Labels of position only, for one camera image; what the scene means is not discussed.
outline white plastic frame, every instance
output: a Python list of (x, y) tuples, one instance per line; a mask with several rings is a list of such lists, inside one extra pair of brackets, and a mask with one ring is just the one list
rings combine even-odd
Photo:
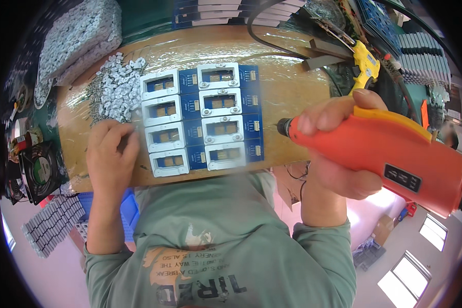
[[(162, 143), (154, 143), (152, 134), (154, 132), (167, 131), (178, 129), (178, 135), (180, 137), (177, 141), (168, 141)], [(147, 141), (147, 150), (149, 153), (171, 151), (185, 147), (185, 134), (183, 133), (183, 123), (173, 122), (168, 124), (162, 124), (158, 126), (151, 126), (145, 129), (145, 139)]]
[[(159, 118), (151, 118), (148, 107), (161, 105), (168, 102), (174, 102), (176, 106), (176, 113), (171, 115), (166, 115)], [(171, 122), (181, 121), (181, 99), (179, 95), (170, 95), (158, 99), (148, 100), (142, 102), (142, 119), (144, 120), (144, 126), (155, 126)]]
[[(210, 160), (210, 152), (239, 148), (240, 158), (239, 159), (225, 159), (222, 161), (212, 161)], [(220, 170), (220, 169), (229, 169), (235, 167), (242, 167), (246, 165), (245, 157), (245, 143), (240, 142), (230, 142), (230, 143), (221, 143), (220, 145), (206, 145), (205, 146), (205, 159), (207, 161), (207, 170)]]
[[(204, 98), (211, 96), (222, 96), (222, 95), (234, 95), (236, 106), (231, 108), (216, 108), (216, 109), (207, 109), (205, 108)], [(241, 90), (239, 88), (229, 88), (229, 89), (220, 89), (220, 90), (207, 90), (198, 92), (198, 104), (200, 105), (200, 115), (202, 118), (206, 117), (215, 117), (223, 116), (230, 114), (240, 114), (241, 109)]]
[[(202, 78), (203, 72), (208, 71), (233, 71), (233, 80), (204, 82)], [(239, 71), (238, 63), (216, 63), (197, 65), (197, 78), (199, 90), (221, 89), (221, 88), (238, 88), (239, 87)]]
[[(172, 167), (158, 167), (157, 159), (181, 155), (183, 158), (183, 165), (172, 166)], [(154, 177), (160, 176), (179, 176), (190, 172), (190, 165), (188, 163), (187, 149), (178, 149), (165, 152), (156, 152), (149, 154), (149, 160), (151, 161), (152, 174)]]
[[(168, 77), (173, 77), (173, 87), (153, 92), (147, 91), (147, 83)], [(151, 73), (140, 77), (140, 97), (142, 98), (142, 101), (175, 94), (180, 94), (180, 83), (177, 69), (162, 71), (160, 73)]]
[[(207, 125), (212, 123), (238, 122), (237, 132), (232, 134), (222, 134), (218, 136), (209, 135), (207, 133)], [(205, 118), (202, 119), (202, 134), (205, 145), (215, 145), (217, 143), (228, 143), (234, 141), (242, 141), (244, 139), (243, 116), (228, 115), (223, 117)]]

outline stack of circuit boards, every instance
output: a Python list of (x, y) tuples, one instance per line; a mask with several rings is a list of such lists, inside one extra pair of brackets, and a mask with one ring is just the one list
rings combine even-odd
[(399, 38), (394, 25), (385, 9), (385, 6), (373, 0), (355, 0), (361, 16), (364, 30), (371, 36), (383, 41), (390, 54), (398, 59), (400, 57)]
[(154, 177), (264, 160), (258, 66), (163, 71), (142, 76), (140, 89)]
[(450, 68), (443, 48), (426, 33), (399, 35), (402, 76), (407, 83), (448, 86)]
[[(203, 25), (245, 25), (248, 17), (264, 0), (176, 0), (174, 1), (172, 28), (189, 28)], [(307, 0), (284, 0), (260, 13), (254, 25), (277, 27), (288, 21)]]

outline electric screwdriver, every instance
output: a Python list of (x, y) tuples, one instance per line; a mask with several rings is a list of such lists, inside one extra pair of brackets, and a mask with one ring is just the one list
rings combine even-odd
[(438, 141), (413, 120), (400, 114), (363, 109), (331, 132), (306, 136), (298, 117), (282, 119), (277, 130), (297, 145), (314, 148), (331, 161), (352, 170), (368, 170), (383, 186), (447, 218), (462, 198), (462, 155)]

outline screwdriver label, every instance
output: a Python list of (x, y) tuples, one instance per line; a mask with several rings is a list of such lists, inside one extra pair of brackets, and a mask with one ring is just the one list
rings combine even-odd
[(419, 176), (412, 175), (409, 172), (399, 169), (389, 163), (385, 164), (383, 176), (415, 193), (418, 193), (419, 188), (421, 187), (422, 179)]

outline person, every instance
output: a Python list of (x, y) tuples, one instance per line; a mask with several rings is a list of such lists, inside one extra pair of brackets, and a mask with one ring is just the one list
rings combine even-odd
[(441, 142), (454, 150), (457, 150), (459, 146), (459, 137), (454, 125), (450, 122), (444, 122), (439, 131), (433, 131), (432, 140)]
[[(355, 104), (387, 110), (380, 96), (359, 89), (307, 108), (299, 129), (334, 130)], [(351, 307), (356, 272), (346, 197), (375, 194), (379, 176), (309, 150), (302, 223), (292, 238), (273, 209), (267, 172), (142, 190), (132, 253), (123, 243), (120, 203), (138, 140), (134, 126), (115, 120), (101, 121), (89, 137), (94, 195), (84, 253), (92, 307)]]

